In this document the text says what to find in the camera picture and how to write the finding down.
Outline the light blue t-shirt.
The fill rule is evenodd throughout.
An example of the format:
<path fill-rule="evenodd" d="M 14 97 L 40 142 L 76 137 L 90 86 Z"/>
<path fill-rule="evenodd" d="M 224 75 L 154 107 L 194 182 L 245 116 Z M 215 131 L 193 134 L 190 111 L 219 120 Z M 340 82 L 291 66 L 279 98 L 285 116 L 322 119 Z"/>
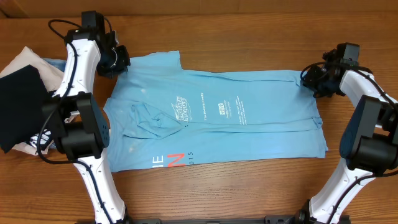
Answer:
<path fill-rule="evenodd" d="M 113 172 L 317 157 L 327 145 L 294 70 L 186 70 L 178 51 L 130 60 L 107 99 Z"/>

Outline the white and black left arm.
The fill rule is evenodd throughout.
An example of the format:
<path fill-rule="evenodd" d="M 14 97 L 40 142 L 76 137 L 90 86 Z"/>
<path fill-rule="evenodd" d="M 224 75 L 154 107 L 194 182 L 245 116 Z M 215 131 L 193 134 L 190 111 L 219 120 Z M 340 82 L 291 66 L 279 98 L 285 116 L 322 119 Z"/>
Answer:
<path fill-rule="evenodd" d="M 93 96 L 95 75 L 113 78 L 127 70 L 127 50 L 115 31 L 70 30 L 67 62 L 60 87 L 43 105 L 44 125 L 65 163 L 80 173 L 95 212 L 94 223 L 131 223 L 110 171 L 106 148 L 110 136 Z"/>

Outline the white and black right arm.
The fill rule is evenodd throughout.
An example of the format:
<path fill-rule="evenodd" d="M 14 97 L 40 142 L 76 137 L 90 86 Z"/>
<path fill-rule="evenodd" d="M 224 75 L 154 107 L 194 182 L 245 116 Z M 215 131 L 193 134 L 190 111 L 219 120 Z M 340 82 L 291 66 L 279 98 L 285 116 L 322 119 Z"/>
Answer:
<path fill-rule="evenodd" d="M 323 188 L 286 223 L 350 223 L 343 215 L 357 194 L 376 178 L 397 175 L 397 100 L 367 68 L 318 62 L 305 67 L 304 85 L 320 96 L 347 96 L 354 106 L 340 141 L 341 159 Z"/>

